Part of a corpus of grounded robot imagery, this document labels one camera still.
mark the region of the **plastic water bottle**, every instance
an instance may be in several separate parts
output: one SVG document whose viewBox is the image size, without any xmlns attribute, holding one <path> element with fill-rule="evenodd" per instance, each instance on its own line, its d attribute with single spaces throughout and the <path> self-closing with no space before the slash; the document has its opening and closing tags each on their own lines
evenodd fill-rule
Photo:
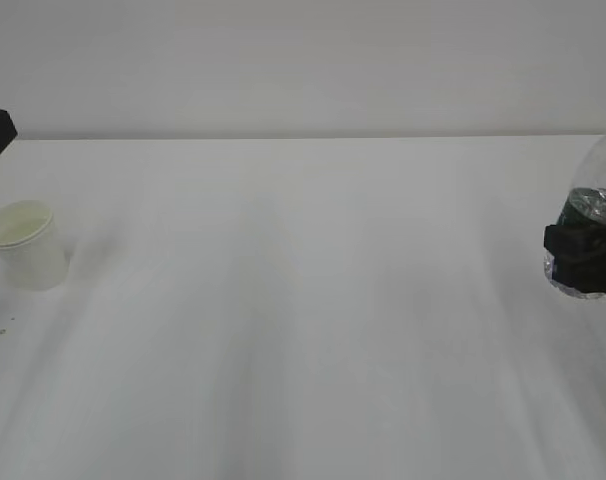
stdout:
<svg viewBox="0 0 606 480">
<path fill-rule="evenodd" d="M 606 226 L 606 135 L 590 150 L 574 176 L 570 192 L 557 221 L 559 225 L 589 225 L 597 223 Z M 554 257 L 546 252 L 545 276 L 555 287 L 577 298 L 599 298 L 602 293 L 583 293 L 556 282 Z"/>
</svg>

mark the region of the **white table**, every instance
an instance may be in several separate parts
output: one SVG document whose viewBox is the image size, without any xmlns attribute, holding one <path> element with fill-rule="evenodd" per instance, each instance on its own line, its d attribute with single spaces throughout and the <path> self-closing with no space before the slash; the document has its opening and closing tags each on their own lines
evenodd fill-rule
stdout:
<svg viewBox="0 0 606 480">
<path fill-rule="evenodd" d="M 542 274 L 594 137 L 14 143 L 0 479 L 606 479 L 606 300 Z"/>
</svg>

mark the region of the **paper cup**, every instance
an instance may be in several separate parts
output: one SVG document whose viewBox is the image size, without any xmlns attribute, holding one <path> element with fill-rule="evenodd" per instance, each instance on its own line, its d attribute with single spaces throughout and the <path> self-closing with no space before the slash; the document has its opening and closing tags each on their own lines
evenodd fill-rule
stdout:
<svg viewBox="0 0 606 480">
<path fill-rule="evenodd" d="M 67 275 L 67 259 L 50 208 L 25 200 L 0 209 L 0 257 L 10 283 L 47 290 Z"/>
</svg>

